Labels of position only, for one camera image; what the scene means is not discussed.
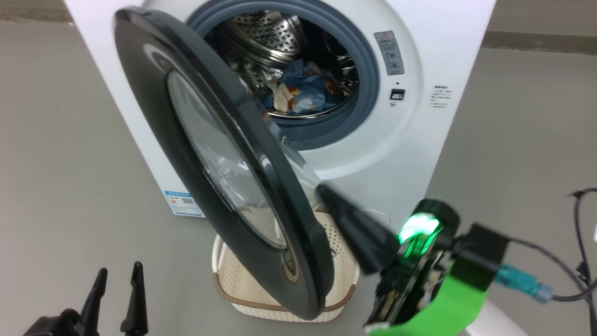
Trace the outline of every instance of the stainless steel drum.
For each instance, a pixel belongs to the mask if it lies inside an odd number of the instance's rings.
[[[308,36],[301,20],[276,11],[259,11],[231,17],[211,31],[208,42],[238,76],[241,83],[257,99],[271,92],[267,83],[282,77],[284,69],[305,54],[331,53],[337,59],[336,81],[345,99],[333,109],[310,114],[287,114],[268,111],[276,118],[316,118],[344,105],[358,91],[359,75],[352,57],[329,33]],[[324,41],[321,50],[313,48],[311,38]]]
[[[222,30],[242,53],[266,66],[284,68],[307,46],[297,16],[276,11],[246,13],[226,20]]]

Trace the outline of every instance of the door glass window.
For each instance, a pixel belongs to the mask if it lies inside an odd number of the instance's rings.
[[[167,84],[174,110],[215,189],[258,236],[285,249],[286,239],[265,194],[208,102],[178,72],[168,75]]]

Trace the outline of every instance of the brown basket rim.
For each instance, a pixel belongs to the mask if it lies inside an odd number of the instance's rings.
[[[231,296],[230,294],[226,293],[226,291],[224,290],[224,288],[222,288],[222,286],[220,284],[220,276],[218,275],[217,272],[214,273],[214,283],[216,284],[216,289],[218,290],[218,293],[220,293],[220,295],[226,301],[228,301],[230,303],[239,304],[241,306],[247,306],[247,307],[250,307],[250,308],[259,308],[259,309],[265,309],[265,310],[289,312],[283,306],[277,306],[277,305],[274,305],[274,304],[255,303],[255,302],[252,302],[252,301],[240,300],[240,299],[237,299],[237,298]],[[334,311],[334,310],[337,310],[337,309],[340,309],[340,308],[344,307],[348,303],[348,301],[350,301],[350,299],[352,298],[352,295],[355,293],[355,290],[356,290],[356,285],[353,283],[350,286],[350,289],[348,290],[348,293],[346,293],[346,295],[342,298],[342,300],[340,300],[338,303],[333,304],[331,306],[326,306],[324,308],[324,313],[328,313],[330,311]]]

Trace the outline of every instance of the laundry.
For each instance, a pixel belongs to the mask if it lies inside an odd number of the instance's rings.
[[[263,106],[287,114],[327,111],[343,98],[329,71],[303,60],[290,63],[282,77],[270,80],[267,86],[272,92],[263,99]]]

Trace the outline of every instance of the gray wall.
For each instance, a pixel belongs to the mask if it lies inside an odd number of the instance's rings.
[[[597,1],[497,0],[488,30],[597,36]]]

